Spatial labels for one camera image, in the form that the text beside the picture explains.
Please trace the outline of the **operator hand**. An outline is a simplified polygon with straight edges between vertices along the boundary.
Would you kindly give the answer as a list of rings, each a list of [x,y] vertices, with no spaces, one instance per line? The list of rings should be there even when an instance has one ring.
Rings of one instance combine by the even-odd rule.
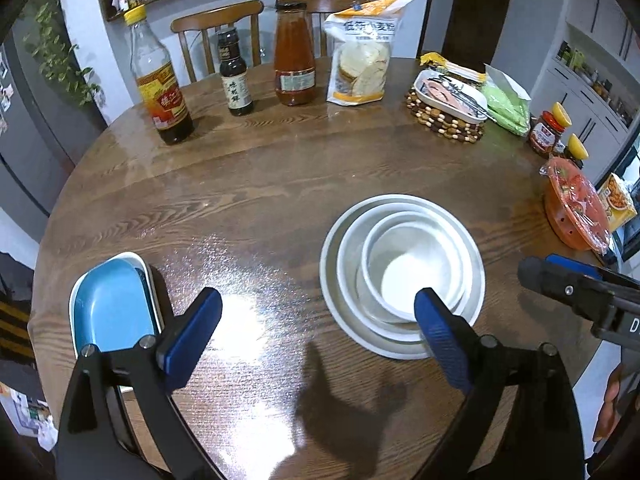
[[[620,420],[620,415],[616,412],[616,402],[620,394],[623,371],[623,363],[620,363],[612,370],[610,376],[608,376],[603,403],[592,435],[593,442],[600,442],[608,438]]]

